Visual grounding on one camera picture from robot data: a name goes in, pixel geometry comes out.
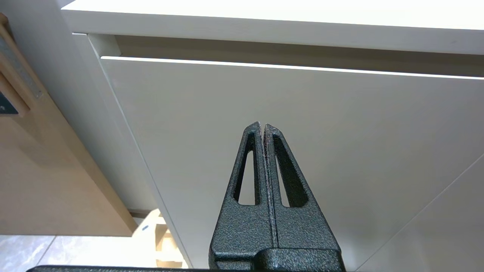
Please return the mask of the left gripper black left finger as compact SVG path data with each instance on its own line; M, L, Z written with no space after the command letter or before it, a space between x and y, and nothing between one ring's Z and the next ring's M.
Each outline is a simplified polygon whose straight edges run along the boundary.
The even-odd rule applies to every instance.
M223 203L209 245L209 268L254 270L256 255L276 245L273 199L268 182L261 124L244 129ZM253 154L254 205L239 203L244 170Z

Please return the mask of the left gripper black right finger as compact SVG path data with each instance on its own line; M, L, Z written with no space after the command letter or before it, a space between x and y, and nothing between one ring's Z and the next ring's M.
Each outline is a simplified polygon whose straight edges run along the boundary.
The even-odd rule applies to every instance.
M257 269L344 272L340 246L280 129L266 124L264 151L271 186L273 246L257 254Z

